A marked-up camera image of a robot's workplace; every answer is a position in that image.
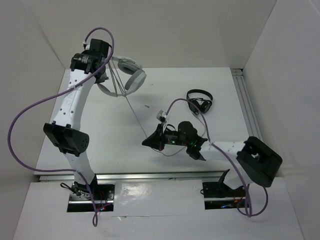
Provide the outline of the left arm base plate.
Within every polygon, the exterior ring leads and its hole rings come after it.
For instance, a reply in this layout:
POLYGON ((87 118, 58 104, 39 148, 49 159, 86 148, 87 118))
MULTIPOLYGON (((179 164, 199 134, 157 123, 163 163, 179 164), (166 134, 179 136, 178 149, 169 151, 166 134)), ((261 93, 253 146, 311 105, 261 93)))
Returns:
MULTIPOLYGON (((85 189, 76 188, 74 183, 71 186, 66 183, 60 183, 60 187, 70 191, 67 212, 68 213, 84 213, 93 212, 91 197, 85 189)), ((93 199, 99 212, 112 212, 114 210, 115 184, 98 184, 93 191, 93 199)))

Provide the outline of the white over-ear headphones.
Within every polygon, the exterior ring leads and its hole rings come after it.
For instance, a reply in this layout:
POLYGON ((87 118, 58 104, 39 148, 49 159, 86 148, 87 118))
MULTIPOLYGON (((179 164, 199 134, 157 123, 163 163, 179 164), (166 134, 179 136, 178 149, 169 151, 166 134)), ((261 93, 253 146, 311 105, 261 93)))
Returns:
POLYGON ((126 97, 136 92, 144 83, 147 74, 141 64, 134 59, 124 56, 113 56, 108 63, 108 72, 114 91, 109 90, 102 83, 98 83, 98 88, 110 97, 126 97), (129 75, 129 79, 123 84, 120 74, 129 75))

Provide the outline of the black on-ear headphones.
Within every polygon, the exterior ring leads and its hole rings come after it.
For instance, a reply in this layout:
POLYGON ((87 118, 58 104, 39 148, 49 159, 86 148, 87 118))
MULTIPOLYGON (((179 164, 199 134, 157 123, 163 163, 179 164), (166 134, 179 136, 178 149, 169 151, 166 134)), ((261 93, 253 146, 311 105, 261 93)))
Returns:
POLYGON ((200 113, 206 114, 211 108, 214 97, 211 93, 202 89, 191 89, 186 93, 186 99, 188 100, 189 110, 196 116, 200 113), (192 97, 191 94, 202 94, 208 97, 209 99, 204 99, 203 97, 192 97))

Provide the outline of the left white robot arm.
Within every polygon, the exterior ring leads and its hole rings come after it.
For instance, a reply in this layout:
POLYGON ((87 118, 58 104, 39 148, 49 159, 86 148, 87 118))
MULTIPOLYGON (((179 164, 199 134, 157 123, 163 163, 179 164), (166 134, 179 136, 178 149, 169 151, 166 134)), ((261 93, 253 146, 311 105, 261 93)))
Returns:
POLYGON ((88 200, 97 197, 99 187, 87 155, 90 137, 80 130, 81 117, 92 86, 107 79, 104 61, 109 48, 109 43, 93 38, 89 48, 72 57, 69 92, 64 96, 52 123, 43 126, 45 135, 75 170, 74 189, 88 200))

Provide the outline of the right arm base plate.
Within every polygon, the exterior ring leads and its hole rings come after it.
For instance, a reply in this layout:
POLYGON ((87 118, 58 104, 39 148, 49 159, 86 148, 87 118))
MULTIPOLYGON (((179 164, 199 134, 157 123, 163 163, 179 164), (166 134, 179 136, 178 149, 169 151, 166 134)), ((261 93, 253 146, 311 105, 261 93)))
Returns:
POLYGON ((231 189, 223 182, 203 182, 200 193, 206 210, 244 208, 246 192, 242 186, 231 189))

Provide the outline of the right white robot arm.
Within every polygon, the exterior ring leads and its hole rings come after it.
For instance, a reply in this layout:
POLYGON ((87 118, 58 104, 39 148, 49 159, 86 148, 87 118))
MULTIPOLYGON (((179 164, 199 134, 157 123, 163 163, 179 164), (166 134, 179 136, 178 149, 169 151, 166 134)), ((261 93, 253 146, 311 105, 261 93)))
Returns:
POLYGON ((194 160, 231 163, 234 173, 218 184, 223 196, 230 196, 235 189, 252 183, 269 188, 283 163, 279 154, 255 136, 238 142, 210 142, 201 137, 189 121, 179 123, 176 130, 158 124, 142 145, 158 151, 165 145, 182 146, 194 160))

